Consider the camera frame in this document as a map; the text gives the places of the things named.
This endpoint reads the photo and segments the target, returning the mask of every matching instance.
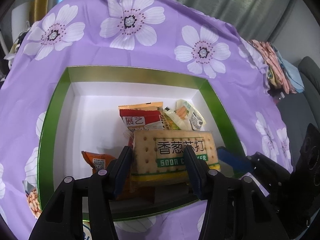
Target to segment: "pile of clothes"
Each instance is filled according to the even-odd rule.
[[[286,94],[301,93],[304,85],[298,68],[282,58],[278,49],[269,42],[251,40],[249,43],[261,54],[268,64],[270,90],[283,90]]]

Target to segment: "folded clothes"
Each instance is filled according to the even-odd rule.
[[[269,65],[275,78],[276,88],[282,86],[284,92],[289,94],[289,92],[296,93],[295,88],[292,86],[290,79],[284,74],[279,62],[278,57],[271,47],[269,42],[262,42],[257,40],[250,41],[252,46],[260,52],[264,61]]]
[[[270,45],[278,57],[278,62],[279,62],[280,67],[285,72],[285,74],[288,77],[288,79],[290,80],[292,86],[295,88],[295,90],[298,93],[302,93],[304,91],[304,85],[303,85],[301,75],[300,75],[298,68],[296,68],[290,62],[288,62],[284,58],[282,58],[279,50],[276,48],[275,45],[273,45],[271,43],[270,43]]]

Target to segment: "flower center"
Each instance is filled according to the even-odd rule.
[[[137,21],[136,17],[134,15],[129,15],[128,17],[124,18],[124,28],[131,28],[135,27],[135,22]]]
[[[199,47],[198,54],[200,58],[206,58],[209,54],[209,51],[205,47]]]
[[[51,30],[51,33],[47,37],[47,41],[54,41],[58,36],[60,36],[58,30]]]

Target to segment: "white wall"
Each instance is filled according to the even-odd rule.
[[[273,44],[282,57],[295,66],[305,56],[311,57],[320,66],[320,27],[302,0],[297,0]]]

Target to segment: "light blue cloth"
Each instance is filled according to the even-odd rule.
[[[275,51],[277,57],[278,57],[278,62],[280,67],[282,68],[284,74],[288,77],[290,80],[292,86],[295,88],[295,90],[298,93],[302,93],[304,91],[304,85],[300,76],[300,72],[297,67],[292,65],[290,62],[286,61],[284,58],[282,58],[280,52],[274,46],[273,44],[270,43],[272,46],[273,50]]]

